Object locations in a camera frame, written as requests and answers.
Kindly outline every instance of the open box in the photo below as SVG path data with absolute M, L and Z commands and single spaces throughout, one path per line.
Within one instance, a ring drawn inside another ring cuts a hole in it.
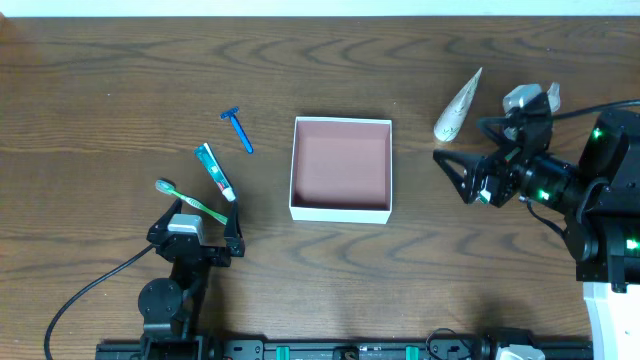
M 297 117 L 293 220 L 385 224 L 391 215 L 391 120 Z

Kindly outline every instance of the green led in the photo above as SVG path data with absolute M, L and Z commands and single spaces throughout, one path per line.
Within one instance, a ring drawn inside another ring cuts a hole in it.
M 600 136 L 602 136 L 602 130 L 600 130 L 600 128 L 595 128 L 593 129 L 592 135 L 593 135 L 593 138 L 597 140 Z
M 640 243 L 638 243 L 637 241 L 632 240 L 632 239 L 628 239 L 627 240 L 627 249 L 635 250 L 637 248 L 640 248 Z
M 540 190 L 538 191 L 538 197 L 542 200 L 549 200 L 549 193 L 544 190 Z

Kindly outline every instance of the white backdrop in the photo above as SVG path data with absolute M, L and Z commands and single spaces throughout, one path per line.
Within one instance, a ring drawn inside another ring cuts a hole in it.
M 640 15 L 640 0 L 0 0 L 7 17 Z

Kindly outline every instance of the wooden table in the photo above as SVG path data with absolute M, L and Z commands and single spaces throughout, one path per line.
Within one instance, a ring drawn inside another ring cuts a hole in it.
M 0 358 L 42 358 L 51 317 L 147 245 L 178 190 L 227 211 L 193 149 L 216 150 L 240 200 L 245 258 L 216 269 L 201 317 L 216 334 L 422 338 L 436 327 L 588 336 L 562 240 L 513 200 L 466 206 L 432 161 L 433 125 L 484 67 L 451 149 L 493 147 L 473 119 L 515 86 L 561 84 L 563 111 L 639 96 L 640 19 L 10 19 L 0 40 Z M 240 106 L 248 155 L 218 114 Z M 294 223 L 296 115 L 393 120 L 385 226 Z M 594 117 L 558 123 L 576 161 Z M 540 209 L 544 216 L 561 217 Z M 212 242 L 222 228 L 206 219 Z M 142 333 L 149 254 L 79 300 L 52 339 L 90 359 Z

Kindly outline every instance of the teal toothpaste tube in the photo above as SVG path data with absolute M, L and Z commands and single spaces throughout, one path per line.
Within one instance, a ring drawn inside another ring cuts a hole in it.
M 218 164 L 216 157 L 213 156 L 213 152 L 211 151 L 209 144 L 204 143 L 198 146 L 193 153 L 196 154 L 198 159 L 200 159 L 200 162 L 202 162 L 202 165 L 207 169 L 209 175 L 213 178 L 213 181 L 216 182 L 220 191 L 222 191 L 222 195 L 224 195 L 229 202 L 235 201 L 236 194 L 233 192 L 233 188 L 231 187 L 229 180 L 227 180 L 227 177 L 222 172 L 222 168 Z

